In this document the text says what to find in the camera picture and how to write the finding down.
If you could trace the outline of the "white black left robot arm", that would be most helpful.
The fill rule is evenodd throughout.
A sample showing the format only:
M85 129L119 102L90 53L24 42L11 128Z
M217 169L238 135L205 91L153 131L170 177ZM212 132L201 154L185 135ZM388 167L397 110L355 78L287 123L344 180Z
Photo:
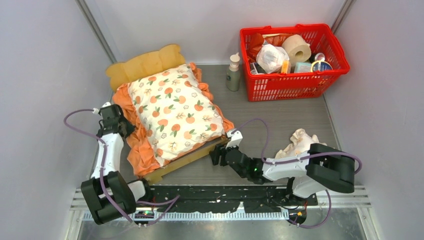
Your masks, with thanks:
M134 130L117 104L106 102L98 111L102 117L96 134L99 151L91 177L81 183L81 192L94 222L98 225L130 215L136 211L136 203L148 207L153 193L147 190L143 180L127 183L120 170L124 139Z

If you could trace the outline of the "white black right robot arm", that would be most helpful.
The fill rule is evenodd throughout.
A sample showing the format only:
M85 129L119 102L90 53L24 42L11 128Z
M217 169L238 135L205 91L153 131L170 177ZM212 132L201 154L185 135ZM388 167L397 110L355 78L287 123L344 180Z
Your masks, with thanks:
M355 174L361 166L352 154L320 143L295 156L254 158L242 153L237 146L218 144L209 153L214 166L230 166L241 178L263 185L288 178L285 198L299 205L309 196L324 190L350 194L355 191Z

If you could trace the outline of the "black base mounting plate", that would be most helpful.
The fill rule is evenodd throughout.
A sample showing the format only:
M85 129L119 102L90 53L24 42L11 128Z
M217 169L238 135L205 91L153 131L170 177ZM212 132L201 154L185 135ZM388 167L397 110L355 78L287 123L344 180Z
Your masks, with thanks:
M246 213L276 213L279 210L300 210L315 207L315 194L307 199L290 196L285 186L277 185L153 185L147 202L158 205L163 212L167 201L178 197L170 213L234 213L242 204Z

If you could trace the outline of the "cream frilled small pillow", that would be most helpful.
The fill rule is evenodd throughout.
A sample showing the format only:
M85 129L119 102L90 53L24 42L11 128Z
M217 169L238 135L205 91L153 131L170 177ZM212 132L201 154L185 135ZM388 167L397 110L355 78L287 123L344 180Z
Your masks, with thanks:
M297 129L290 137L290 141L291 143L285 149L281 149L276 153L275 159L297 156L308 151L311 144L317 143L327 146L326 143L319 141L316 134L308 135L303 128Z

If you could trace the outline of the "green pump lotion bottle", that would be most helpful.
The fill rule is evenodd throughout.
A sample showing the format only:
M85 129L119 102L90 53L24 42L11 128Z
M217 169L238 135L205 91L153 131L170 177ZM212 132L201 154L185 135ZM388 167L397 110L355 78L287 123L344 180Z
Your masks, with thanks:
M226 72L226 87L233 92L239 90L240 87L240 78L241 72L239 69L240 65L240 54L237 52L236 54L232 54L230 56L230 64Z

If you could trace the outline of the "white plastic wrapped packet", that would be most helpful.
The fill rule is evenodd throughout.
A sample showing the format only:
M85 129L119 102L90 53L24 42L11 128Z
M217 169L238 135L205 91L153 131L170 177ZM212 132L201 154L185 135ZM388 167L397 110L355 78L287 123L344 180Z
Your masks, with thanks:
M256 56L256 62L267 74L280 71L283 63L289 60L289 55L283 47L269 43L264 44Z

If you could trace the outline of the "light teal small box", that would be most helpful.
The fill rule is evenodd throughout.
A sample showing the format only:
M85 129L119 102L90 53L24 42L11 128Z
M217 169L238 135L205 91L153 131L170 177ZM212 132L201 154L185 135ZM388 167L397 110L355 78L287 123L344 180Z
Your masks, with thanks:
M294 73L310 73L312 69L312 64L309 62L297 62L294 67Z

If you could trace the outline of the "orange red crumpled bag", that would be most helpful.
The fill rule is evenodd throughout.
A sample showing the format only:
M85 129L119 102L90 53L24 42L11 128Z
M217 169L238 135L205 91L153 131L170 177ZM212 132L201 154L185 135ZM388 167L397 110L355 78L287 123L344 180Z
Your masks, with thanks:
M256 62L257 55L262 49L263 45L271 44L274 47L281 47L283 42L291 37L291 33L278 33L263 36L260 33L255 33L251 36L250 42L246 48L247 59L249 63Z

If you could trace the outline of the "beige toilet paper roll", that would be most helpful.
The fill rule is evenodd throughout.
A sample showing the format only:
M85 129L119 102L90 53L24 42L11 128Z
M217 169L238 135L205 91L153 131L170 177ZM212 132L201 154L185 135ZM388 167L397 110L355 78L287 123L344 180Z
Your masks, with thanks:
M305 62L312 55L310 45L299 34L288 37L283 42L282 48L288 54L289 61L292 65L298 62Z

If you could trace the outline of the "round blue lidded tin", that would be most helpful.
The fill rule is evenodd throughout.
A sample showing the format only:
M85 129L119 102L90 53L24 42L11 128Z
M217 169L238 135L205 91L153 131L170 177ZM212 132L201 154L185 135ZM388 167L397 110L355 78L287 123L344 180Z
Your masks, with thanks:
M314 61L311 64L311 69L310 69L310 71L312 73L314 73L314 72L331 71L331 70L333 70L333 67L328 62L326 62L324 60Z

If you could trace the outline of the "small silver can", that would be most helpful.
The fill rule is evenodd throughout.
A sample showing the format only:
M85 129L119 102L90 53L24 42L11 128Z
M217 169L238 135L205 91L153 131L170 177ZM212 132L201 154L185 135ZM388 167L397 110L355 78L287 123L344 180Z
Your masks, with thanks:
M314 56L312 57L313 61L325 61L326 60L326 56L324 53L322 52L318 52L315 53Z

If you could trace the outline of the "red plastic shopping basket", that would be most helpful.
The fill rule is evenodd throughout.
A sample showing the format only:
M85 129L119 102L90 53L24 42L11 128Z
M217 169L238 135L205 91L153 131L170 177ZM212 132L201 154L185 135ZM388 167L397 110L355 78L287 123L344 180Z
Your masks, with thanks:
M250 102L319 97L350 70L340 42L325 23L243 28L240 42ZM259 49L269 49L268 44L285 50L288 60L272 61L272 73L253 73Z

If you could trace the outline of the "slotted aluminium rail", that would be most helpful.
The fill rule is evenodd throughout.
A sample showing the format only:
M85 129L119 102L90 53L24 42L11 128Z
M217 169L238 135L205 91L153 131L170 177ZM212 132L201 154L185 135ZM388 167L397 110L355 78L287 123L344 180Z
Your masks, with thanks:
M329 191L329 195L325 191L318 192L312 197L317 200L317 204L313 205L312 201L308 201L307 210L331 207L334 209L358 209L361 213L362 209L372 208L371 202L367 195L364 195L365 189L363 186L357 186L354 193L344 194ZM231 210L224 213L209 212L172 212L169 210L167 213L158 211L156 208L137 207L137 211L147 211L152 217L142 217L139 213L131 213L129 216L133 221L160 221L177 222L177 221L255 221L255 220L299 220L301 217L307 215L303 213L299 215L298 212L302 210L301 207L297 209L284 209L281 206L277 210L265 210L264 206L260 207L259 212L252 212L247 210L244 202L239 202L237 207L232 207Z

